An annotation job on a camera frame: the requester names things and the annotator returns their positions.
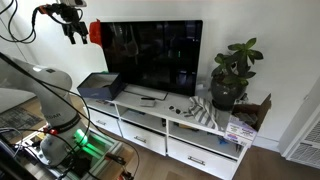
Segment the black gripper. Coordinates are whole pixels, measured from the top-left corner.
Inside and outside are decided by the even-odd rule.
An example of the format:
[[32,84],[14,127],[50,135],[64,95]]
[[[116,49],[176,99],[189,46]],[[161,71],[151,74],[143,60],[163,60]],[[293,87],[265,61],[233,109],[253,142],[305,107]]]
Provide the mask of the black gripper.
[[88,30],[85,23],[81,20],[82,14],[78,14],[78,8],[67,6],[66,4],[53,4],[52,11],[60,15],[64,20],[62,23],[63,32],[69,37],[71,44],[76,44],[73,37],[74,33],[81,35],[83,44],[87,44]]

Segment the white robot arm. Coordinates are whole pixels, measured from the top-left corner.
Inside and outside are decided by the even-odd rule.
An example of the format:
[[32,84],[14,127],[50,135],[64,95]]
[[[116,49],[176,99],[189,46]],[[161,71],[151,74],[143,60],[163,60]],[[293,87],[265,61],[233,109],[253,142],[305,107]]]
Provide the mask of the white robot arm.
[[49,125],[40,143],[46,165],[61,163],[76,148],[75,133],[86,126],[73,107],[69,90],[71,77],[64,71],[41,67],[0,53],[0,87],[33,93]]

